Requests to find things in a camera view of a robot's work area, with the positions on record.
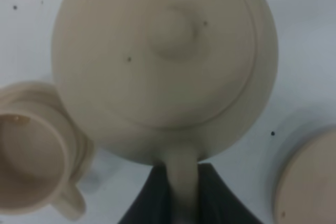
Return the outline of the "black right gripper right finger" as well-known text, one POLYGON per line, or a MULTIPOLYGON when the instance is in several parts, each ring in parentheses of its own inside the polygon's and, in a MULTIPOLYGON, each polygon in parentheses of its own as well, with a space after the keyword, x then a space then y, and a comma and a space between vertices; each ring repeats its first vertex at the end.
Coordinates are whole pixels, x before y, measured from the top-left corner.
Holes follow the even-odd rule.
POLYGON ((232 193, 212 164, 199 164, 198 172, 198 223, 261 223, 232 193))

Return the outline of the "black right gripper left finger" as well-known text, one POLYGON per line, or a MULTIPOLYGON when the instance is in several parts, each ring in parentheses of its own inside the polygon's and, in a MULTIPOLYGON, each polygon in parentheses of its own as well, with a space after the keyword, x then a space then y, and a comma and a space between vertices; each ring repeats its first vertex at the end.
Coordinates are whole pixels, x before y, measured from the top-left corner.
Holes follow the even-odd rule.
POLYGON ((154 166, 137 198, 119 223, 178 223, 166 167, 154 166))

